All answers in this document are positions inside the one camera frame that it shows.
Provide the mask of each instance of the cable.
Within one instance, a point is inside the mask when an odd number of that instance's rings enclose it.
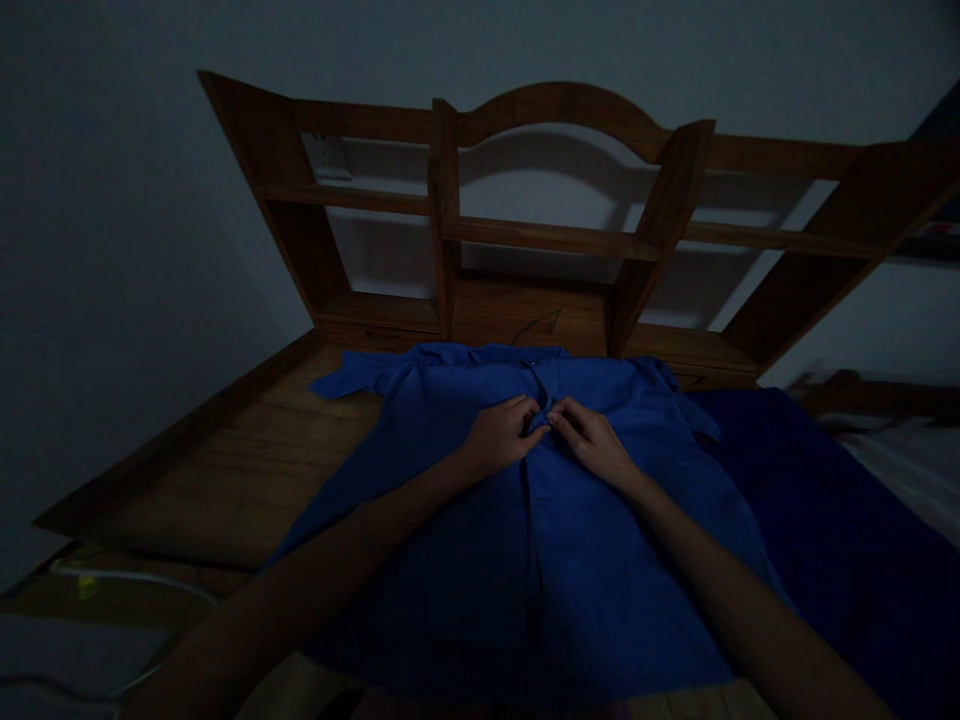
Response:
[[[78,577],[98,577],[109,580],[139,580],[141,582],[156,583],[157,585],[167,585],[169,587],[192,593],[197,597],[206,600],[212,607],[219,605],[217,599],[206,590],[198,588],[196,585],[172,580],[160,575],[151,575],[150,573],[139,573],[127,570],[93,570],[89,568],[71,567],[69,565],[59,565],[54,563],[50,569],[60,575],[76,575]]]
[[[183,590],[184,592],[191,593],[196,595],[199,598],[203,598],[207,603],[212,607],[219,605],[217,599],[208,593],[206,590],[196,587],[195,585],[190,585],[189,583],[180,582],[179,580],[173,580],[171,578],[165,578],[161,575],[151,575],[150,573],[141,573],[141,572],[132,572],[127,570],[94,570],[91,568],[82,568],[82,567],[73,567],[70,565],[63,565],[61,561],[57,561],[50,566],[51,572],[55,572],[59,575],[72,575],[77,577],[96,577],[109,580],[133,580],[137,582],[149,582],[156,585],[167,585],[168,587],[177,588],[178,590]],[[135,688],[137,685],[142,683],[144,680],[153,675],[157,670],[160,669],[160,663],[157,663],[152,668],[146,672],[141,673],[133,680],[128,682],[126,685],[123,685],[116,690],[114,690],[109,695],[91,695],[89,693],[82,692],[80,690],[75,690],[67,685],[64,685],[54,678],[48,677],[46,675],[4,675],[0,676],[0,687],[8,686],[20,686],[27,685],[32,686],[40,690],[42,694],[46,697],[53,700],[60,700],[72,703],[74,705],[84,705],[87,707],[102,707],[104,709],[113,711],[113,718],[116,720],[120,717],[120,700],[121,698],[130,690]]]
[[[547,319],[548,317],[550,317],[551,315],[554,316],[554,318],[553,318],[553,326],[552,326],[551,329],[552,329],[552,330],[556,330],[556,329],[557,329],[557,323],[560,322],[560,313],[561,313],[562,311],[563,311],[563,308],[557,308],[556,310],[551,310],[551,311],[548,312],[546,315],[541,315],[541,316],[538,317],[536,320],[531,320],[530,322],[528,322],[526,325],[524,325],[522,328],[520,328],[520,329],[517,331],[517,334],[513,336],[513,340],[510,341],[510,345],[511,345],[511,346],[516,345],[516,344],[517,344],[517,340],[520,339],[520,336],[521,336],[521,335],[523,335],[527,330],[530,330],[531,328],[536,327],[537,323],[546,320],[546,319]]]

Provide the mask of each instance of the white bedsheet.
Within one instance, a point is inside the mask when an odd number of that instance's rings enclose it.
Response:
[[[960,550],[960,429],[905,427],[837,439]]]

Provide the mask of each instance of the white cable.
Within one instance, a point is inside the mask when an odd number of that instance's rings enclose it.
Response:
[[[58,565],[54,563],[51,568],[53,572],[60,575],[76,575],[86,577],[98,577],[110,580],[140,580],[142,582],[156,583],[157,585],[167,585],[188,593],[193,593],[197,597],[206,600],[212,607],[219,605],[217,599],[206,590],[201,590],[196,585],[183,583],[179,580],[172,580],[160,575],[151,575],[150,573],[138,573],[127,570],[93,570],[90,568],[72,567],[70,565]]]
[[[202,590],[195,585],[180,582],[179,580],[172,580],[171,578],[166,578],[161,575],[151,575],[150,573],[140,573],[126,570],[94,570],[91,568],[63,565],[60,562],[53,563],[50,566],[50,570],[60,575],[96,577],[103,578],[105,580],[135,580],[138,582],[155,583],[157,585],[167,585],[168,587],[177,588],[178,590],[183,590],[184,592],[188,592],[196,595],[197,597],[203,598],[212,607],[219,605],[217,599],[206,590]],[[0,677],[0,686],[31,685],[38,688],[44,695],[52,699],[66,700],[67,702],[78,705],[86,705],[88,707],[101,706],[112,709],[114,711],[113,718],[116,719],[120,717],[120,698],[123,697],[125,693],[129,692],[131,689],[135,688],[137,685],[149,678],[159,669],[160,663],[154,665],[146,672],[138,675],[126,685],[117,688],[105,697],[92,696],[78,692],[70,687],[67,687],[63,683],[46,676],[23,675]]]

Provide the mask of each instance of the wooden bed frame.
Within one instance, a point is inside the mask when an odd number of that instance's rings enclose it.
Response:
[[[960,426],[960,387],[865,381],[855,370],[838,370],[821,384],[810,383],[809,375],[801,377],[790,390],[801,396],[800,405],[818,420],[839,414],[887,418],[887,428],[911,418],[928,418],[940,427]],[[829,427],[861,431],[849,423]]]
[[[379,399],[307,391],[342,349],[454,340],[562,345],[574,355],[653,355],[685,389],[757,377],[960,189],[960,140],[870,147],[677,130],[606,90],[544,83],[470,112],[296,100],[199,73],[315,330],[37,519],[52,532],[173,559],[252,570],[373,426]],[[660,166],[633,233],[462,216],[458,149],[544,122],[582,125]],[[426,197],[317,184],[300,134],[429,146]],[[802,232],[690,222],[708,169],[839,180]],[[354,292],[326,206],[427,216],[437,300]],[[638,323],[680,239],[783,256],[722,332]],[[463,242],[622,260],[613,285],[461,268]]]
[[[812,325],[960,189],[960,139],[869,147],[722,135],[713,120],[670,130],[626,99],[541,83],[470,112],[297,100],[209,72],[200,81],[321,337],[398,350],[430,340],[524,344],[574,355],[655,355],[691,382],[752,385]],[[660,167],[632,233],[466,217],[458,150],[536,123],[605,133]],[[425,197],[318,184],[301,133],[429,146]],[[802,232],[691,222],[707,170],[837,180]],[[325,207],[430,219],[437,299],[354,292]],[[638,324],[681,239],[784,250],[722,332]],[[622,260],[613,285],[468,272],[461,243]]]

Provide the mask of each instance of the forearm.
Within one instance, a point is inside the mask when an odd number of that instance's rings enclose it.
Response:
[[[479,480],[450,455],[320,533],[244,586],[178,645],[128,716],[233,717],[263,676],[329,623],[394,547]]]
[[[894,717],[849,665],[655,482],[637,471],[621,489],[778,717]]]

